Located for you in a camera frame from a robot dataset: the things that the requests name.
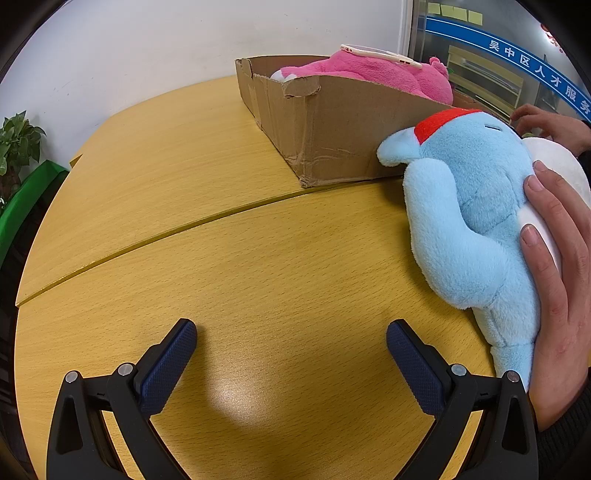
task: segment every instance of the yellow sticky note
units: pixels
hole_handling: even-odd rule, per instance
[[[463,20],[464,22],[467,22],[468,10],[466,10],[465,8],[453,7],[453,18],[457,18],[458,20]]]
[[[453,7],[451,5],[442,5],[441,6],[441,14],[444,17],[452,17],[453,18]]]
[[[441,5],[440,4],[433,4],[429,2],[427,5],[428,13],[433,15],[441,15]]]
[[[482,26],[482,14],[479,12],[473,12],[470,10],[468,12],[468,21],[470,23],[475,23],[476,25]]]

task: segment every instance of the cardboard box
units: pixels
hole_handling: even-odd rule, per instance
[[[389,135],[449,109],[372,82],[312,76],[280,83],[269,77],[284,66],[319,56],[270,56],[236,60],[242,100],[303,187],[400,176],[404,166],[384,167],[376,156]],[[454,105],[482,105],[455,94]]]

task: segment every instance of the blue rubber pad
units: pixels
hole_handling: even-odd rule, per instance
[[[386,332],[386,343],[422,411],[438,417],[443,412],[443,385],[397,322]]]
[[[197,328],[187,322],[141,386],[139,409],[144,417],[160,413],[197,346]]]

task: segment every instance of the table seam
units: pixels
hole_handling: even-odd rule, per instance
[[[33,300],[34,298],[37,298],[39,295],[42,295],[46,291],[51,290],[53,287],[57,287],[58,285],[66,282],[68,280],[71,280],[74,277],[77,277],[81,273],[89,271],[92,268],[98,267],[104,263],[107,263],[110,260],[114,260],[115,258],[121,257],[122,255],[130,253],[130,252],[137,250],[139,248],[156,243],[160,240],[164,240],[168,237],[176,235],[177,233],[182,233],[182,232],[185,232],[185,231],[190,230],[192,228],[195,228],[195,227],[198,227],[201,225],[205,225],[206,223],[211,223],[216,220],[220,220],[222,218],[230,217],[230,216],[235,215],[237,213],[247,212],[249,210],[254,210],[256,208],[263,207],[265,205],[270,205],[272,203],[282,202],[283,200],[289,200],[292,198],[300,197],[302,195],[307,195],[307,194],[316,193],[316,192],[323,192],[326,190],[336,190],[336,189],[340,189],[340,188],[347,188],[347,187],[351,187],[351,186],[354,186],[354,185],[357,185],[360,183],[373,183],[373,182],[376,182],[379,180],[383,180],[383,179],[355,181],[355,182],[347,182],[347,183],[336,183],[336,184],[331,184],[331,185],[323,185],[323,186],[319,186],[319,187],[311,187],[308,189],[299,190],[297,192],[289,192],[289,193],[284,193],[282,195],[276,195],[274,197],[269,197],[266,199],[257,200],[256,202],[245,203],[244,205],[240,205],[238,207],[234,207],[234,208],[231,208],[228,210],[223,210],[222,212],[218,212],[213,215],[208,215],[208,216],[202,217],[198,220],[194,220],[192,222],[184,223],[183,225],[177,226],[175,228],[171,228],[171,229],[166,230],[164,232],[160,232],[160,233],[158,233],[156,235],[152,235],[151,237],[148,237],[142,241],[136,242],[132,245],[128,245],[125,248],[121,248],[121,249],[119,249],[119,250],[117,250],[105,257],[95,260],[94,262],[91,262],[88,265],[84,265],[83,267],[80,267],[80,268],[74,270],[73,272],[71,272],[67,275],[64,275],[63,277],[58,278],[57,280],[51,282],[50,284],[46,285],[45,287],[37,290],[36,292],[30,294],[27,297],[25,297],[22,301],[17,303],[17,307],[18,308],[22,307],[25,303],[28,303],[29,301]]]

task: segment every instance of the blue plush toy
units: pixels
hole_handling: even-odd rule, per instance
[[[390,136],[378,158],[408,163],[411,244],[429,285],[451,305],[473,308],[497,375],[515,370],[528,388],[540,307],[519,244],[523,219],[538,227],[558,265],[560,255],[543,221],[527,214],[523,182],[534,171],[526,144],[500,120],[456,108]]]

